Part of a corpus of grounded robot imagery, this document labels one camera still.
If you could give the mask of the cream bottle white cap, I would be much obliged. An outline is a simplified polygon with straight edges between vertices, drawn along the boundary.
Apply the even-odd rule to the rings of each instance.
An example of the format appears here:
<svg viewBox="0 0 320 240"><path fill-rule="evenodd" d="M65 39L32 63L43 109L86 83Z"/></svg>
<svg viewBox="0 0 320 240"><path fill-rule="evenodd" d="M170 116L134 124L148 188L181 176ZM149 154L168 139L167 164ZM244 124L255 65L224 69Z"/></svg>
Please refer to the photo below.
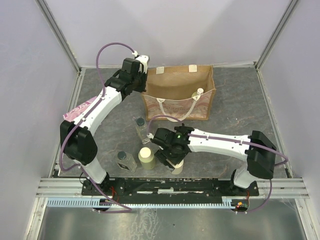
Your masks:
<svg viewBox="0 0 320 240"><path fill-rule="evenodd" d="M179 164L173 165L173 169L171 173L173 175L179 175L183 171L184 160L182 160Z"/></svg>

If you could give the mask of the brown canvas tote bag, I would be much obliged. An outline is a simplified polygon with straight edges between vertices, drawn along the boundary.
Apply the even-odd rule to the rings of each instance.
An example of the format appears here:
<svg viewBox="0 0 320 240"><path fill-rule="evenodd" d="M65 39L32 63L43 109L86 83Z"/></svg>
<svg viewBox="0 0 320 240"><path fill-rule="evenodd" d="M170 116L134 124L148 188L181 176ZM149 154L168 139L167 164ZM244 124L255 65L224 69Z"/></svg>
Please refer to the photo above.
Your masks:
<svg viewBox="0 0 320 240"><path fill-rule="evenodd" d="M163 66L148 69L146 91L142 93L145 117L159 120L174 117L183 120L208 120L216 93L212 65ZM198 88L204 93L198 101L192 94Z"/></svg>

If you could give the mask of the yellow-green pump lotion bottle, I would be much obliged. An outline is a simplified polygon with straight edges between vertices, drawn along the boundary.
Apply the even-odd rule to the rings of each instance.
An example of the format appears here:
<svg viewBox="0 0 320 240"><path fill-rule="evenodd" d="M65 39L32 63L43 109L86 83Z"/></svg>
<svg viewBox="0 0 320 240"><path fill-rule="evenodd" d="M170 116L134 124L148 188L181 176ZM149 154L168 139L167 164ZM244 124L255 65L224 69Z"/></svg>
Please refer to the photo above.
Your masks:
<svg viewBox="0 0 320 240"><path fill-rule="evenodd" d="M204 93L203 88L198 88L192 95L191 98L195 101L198 101L201 97L201 95Z"/></svg>

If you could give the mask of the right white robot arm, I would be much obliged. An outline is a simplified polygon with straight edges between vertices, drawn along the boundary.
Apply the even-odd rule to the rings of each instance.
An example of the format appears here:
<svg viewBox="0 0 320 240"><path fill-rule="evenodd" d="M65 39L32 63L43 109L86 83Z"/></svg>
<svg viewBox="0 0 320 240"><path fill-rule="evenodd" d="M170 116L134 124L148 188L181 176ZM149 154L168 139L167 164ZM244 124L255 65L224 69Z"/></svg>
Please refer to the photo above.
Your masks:
<svg viewBox="0 0 320 240"><path fill-rule="evenodd" d="M236 169L229 182L229 191L241 195L257 180L272 180L276 161L276 146L261 131L250 135L223 135L205 132L197 128L176 126L173 131L158 128L147 137L159 147L155 156L173 170L189 153L212 153L229 156L244 162Z"/></svg>

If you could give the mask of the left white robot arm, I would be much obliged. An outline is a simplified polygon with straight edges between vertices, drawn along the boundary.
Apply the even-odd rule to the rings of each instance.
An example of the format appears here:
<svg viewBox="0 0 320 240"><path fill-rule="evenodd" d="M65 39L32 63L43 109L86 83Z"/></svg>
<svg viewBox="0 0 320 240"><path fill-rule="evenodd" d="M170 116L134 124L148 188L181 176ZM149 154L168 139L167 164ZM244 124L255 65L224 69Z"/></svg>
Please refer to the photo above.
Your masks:
<svg viewBox="0 0 320 240"><path fill-rule="evenodd" d="M98 146L94 135L107 115L132 92L146 90L148 55L125 58L121 69L106 82L93 103L74 120L64 120L60 125L61 152L83 169L99 195L110 191L109 177L97 159Z"/></svg>

